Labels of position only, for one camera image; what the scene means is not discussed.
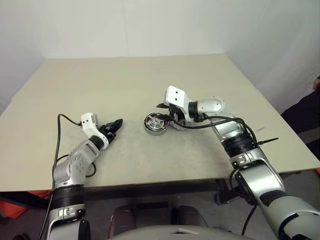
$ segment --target robotic arm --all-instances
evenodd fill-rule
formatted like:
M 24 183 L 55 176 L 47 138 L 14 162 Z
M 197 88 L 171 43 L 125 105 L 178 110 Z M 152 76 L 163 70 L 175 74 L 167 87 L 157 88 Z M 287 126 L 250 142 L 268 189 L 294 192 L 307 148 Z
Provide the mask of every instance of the robotic arm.
M 157 107 L 169 110 L 169 116 L 157 117 L 179 130 L 181 126 L 189 128 L 204 120 L 221 122 L 212 129 L 235 169 L 239 195 L 261 208 L 279 239 L 319 239 L 319 211 L 285 192 L 282 179 L 259 147 L 263 142 L 257 142 L 254 134 L 248 132 L 248 126 L 227 111 L 224 100 L 213 97 L 192 101 L 183 90 L 169 86 L 164 102 Z
M 89 240 L 90 225 L 84 220 L 84 184 L 88 167 L 114 140 L 123 120 L 98 126 L 95 114 L 81 116 L 88 140 L 80 143 L 53 171 L 55 186 L 49 213 L 47 240 Z

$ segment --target round metal object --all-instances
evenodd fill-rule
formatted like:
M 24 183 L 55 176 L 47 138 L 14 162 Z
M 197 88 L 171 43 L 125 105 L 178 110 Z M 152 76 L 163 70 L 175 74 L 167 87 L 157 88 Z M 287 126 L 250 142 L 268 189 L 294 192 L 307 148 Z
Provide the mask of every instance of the round metal object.
M 144 119 L 144 129 L 153 136 L 160 136 L 164 134 L 168 127 L 168 122 L 157 118 L 161 113 L 150 113 Z

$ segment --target white backdrop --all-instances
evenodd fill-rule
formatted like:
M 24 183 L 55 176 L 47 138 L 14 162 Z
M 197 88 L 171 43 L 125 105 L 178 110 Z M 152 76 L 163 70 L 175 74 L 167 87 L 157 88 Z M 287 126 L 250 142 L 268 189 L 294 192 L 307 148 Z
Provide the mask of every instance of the white backdrop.
M 0 113 L 45 58 L 227 53 L 282 112 L 320 74 L 319 0 L 0 0 Z

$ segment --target beige tabletop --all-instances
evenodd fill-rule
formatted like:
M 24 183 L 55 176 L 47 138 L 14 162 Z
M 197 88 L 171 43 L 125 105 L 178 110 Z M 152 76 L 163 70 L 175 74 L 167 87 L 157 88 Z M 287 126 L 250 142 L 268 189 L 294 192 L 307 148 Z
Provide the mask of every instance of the beige tabletop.
M 57 114 L 75 121 L 87 112 L 100 123 L 123 118 L 116 139 L 96 160 L 86 186 L 114 186 L 226 178 L 229 158 L 212 129 L 162 136 L 144 130 L 144 118 L 157 109 L 169 85 L 193 100 L 219 96 L 243 118 L 279 172 L 320 167 L 262 94 L 225 54 L 137 58 L 48 59 L 0 116 L 0 191 L 49 189 L 57 141 Z M 62 119 L 60 156 L 86 135 Z

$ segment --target red object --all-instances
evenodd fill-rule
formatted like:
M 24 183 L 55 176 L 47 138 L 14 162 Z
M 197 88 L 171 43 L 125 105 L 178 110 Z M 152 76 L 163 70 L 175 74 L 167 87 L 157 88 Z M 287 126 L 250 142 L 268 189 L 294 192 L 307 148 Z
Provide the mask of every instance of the red object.
M 37 195 L 39 197 L 44 197 L 48 195 L 51 191 L 45 190 L 45 191 L 29 191 L 29 193 Z M 4 217 L 9 217 L 12 219 L 17 219 L 21 214 L 23 214 L 27 208 L 23 206 L 18 206 L 12 203 L 8 203 L 5 201 L 0 201 L 0 209 L 2 213 L 4 214 Z

